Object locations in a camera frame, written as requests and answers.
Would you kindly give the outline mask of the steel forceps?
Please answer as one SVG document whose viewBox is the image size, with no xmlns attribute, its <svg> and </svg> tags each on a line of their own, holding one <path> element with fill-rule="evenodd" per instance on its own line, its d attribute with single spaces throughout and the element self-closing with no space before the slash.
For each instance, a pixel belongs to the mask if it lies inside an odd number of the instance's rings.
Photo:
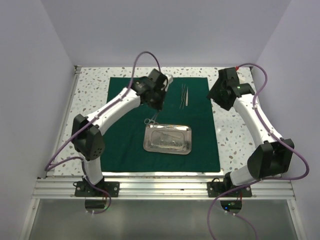
<svg viewBox="0 0 320 240">
<path fill-rule="evenodd" d="M 180 105 L 179 105 L 179 108 L 181 109 L 184 105 L 184 100 L 185 100 L 185 97 L 186 97 L 186 94 L 187 94 L 187 88 L 186 88 L 186 85 L 185 84 L 182 84 L 181 85 L 181 99 L 180 99 Z"/>
</svg>

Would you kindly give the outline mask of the steel needle holder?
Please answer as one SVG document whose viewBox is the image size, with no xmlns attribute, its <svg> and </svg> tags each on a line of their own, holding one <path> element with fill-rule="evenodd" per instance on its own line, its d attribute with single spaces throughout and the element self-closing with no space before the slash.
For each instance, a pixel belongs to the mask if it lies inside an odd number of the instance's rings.
<svg viewBox="0 0 320 240">
<path fill-rule="evenodd" d="M 156 120 L 157 120 L 157 117 L 159 115 L 159 112 L 156 112 L 151 118 L 145 118 L 144 119 L 144 124 L 145 125 L 149 125 L 149 124 L 156 124 Z"/>
</svg>

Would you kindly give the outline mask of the pointed steel tweezers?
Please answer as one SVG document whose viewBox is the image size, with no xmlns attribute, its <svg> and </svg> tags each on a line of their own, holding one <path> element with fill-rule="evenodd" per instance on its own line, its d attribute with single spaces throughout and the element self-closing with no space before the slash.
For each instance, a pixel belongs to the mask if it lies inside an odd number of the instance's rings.
<svg viewBox="0 0 320 240">
<path fill-rule="evenodd" d="M 185 92 L 185 106 L 187 107 L 189 103 L 189 87 L 187 87 Z"/>
</svg>

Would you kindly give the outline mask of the dark green surgical cloth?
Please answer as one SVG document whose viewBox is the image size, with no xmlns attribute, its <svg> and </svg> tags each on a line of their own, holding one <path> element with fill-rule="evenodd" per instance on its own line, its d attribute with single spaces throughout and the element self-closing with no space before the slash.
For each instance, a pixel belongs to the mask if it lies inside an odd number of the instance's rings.
<svg viewBox="0 0 320 240">
<path fill-rule="evenodd" d="M 188 87 L 188 106 L 180 108 L 182 85 Z M 105 150 L 100 157 L 104 172 L 211 172 L 221 169 L 208 79 L 177 77 L 168 87 L 163 110 L 156 122 L 189 126 L 192 148 L 187 155 L 148 152 L 143 148 L 146 125 L 155 110 L 141 105 L 114 123 L 104 134 Z"/>
</svg>

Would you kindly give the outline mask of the steel instrument tray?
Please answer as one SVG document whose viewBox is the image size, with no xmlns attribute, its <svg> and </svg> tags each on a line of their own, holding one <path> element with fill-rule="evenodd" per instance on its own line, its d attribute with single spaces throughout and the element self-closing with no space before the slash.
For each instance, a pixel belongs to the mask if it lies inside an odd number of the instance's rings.
<svg viewBox="0 0 320 240">
<path fill-rule="evenodd" d="M 181 138 L 166 137 L 161 133 Z M 192 150 L 192 129 L 187 125 L 148 124 L 144 132 L 143 149 L 153 153 L 188 155 Z"/>
</svg>

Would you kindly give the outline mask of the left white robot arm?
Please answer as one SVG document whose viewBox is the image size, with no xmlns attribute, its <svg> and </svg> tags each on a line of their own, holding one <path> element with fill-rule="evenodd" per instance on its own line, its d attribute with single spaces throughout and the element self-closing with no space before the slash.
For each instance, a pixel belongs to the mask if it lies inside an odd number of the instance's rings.
<svg viewBox="0 0 320 240">
<path fill-rule="evenodd" d="M 120 118 L 141 105 L 161 111 L 173 76 L 153 69 L 148 76 L 131 79 L 128 86 L 103 107 L 83 116 L 78 114 L 72 124 L 72 144 L 81 158 L 82 180 L 75 182 L 76 197 L 115 196 L 115 184 L 105 182 L 101 155 L 105 150 L 104 134 Z"/>
</svg>

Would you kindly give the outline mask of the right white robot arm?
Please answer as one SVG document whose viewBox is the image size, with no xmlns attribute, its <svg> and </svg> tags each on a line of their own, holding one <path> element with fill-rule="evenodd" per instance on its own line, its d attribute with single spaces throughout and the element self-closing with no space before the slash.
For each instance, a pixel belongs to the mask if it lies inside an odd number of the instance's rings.
<svg viewBox="0 0 320 240">
<path fill-rule="evenodd" d="M 227 197 L 251 197 L 248 186 L 256 180 L 286 173 L 295 145 L 275 130 L 257 102 L 249 83 L 241 83 L 236 67 L 219 70 L 218 79 L 207 98 L 229 111 L 234 108 L 246 124 L 255 145 L 254 152 L 243 167 L 228 172 L 223 180 L 214 178 L 207 183 L 210 198 L 225 193 Z"/>
</svg>

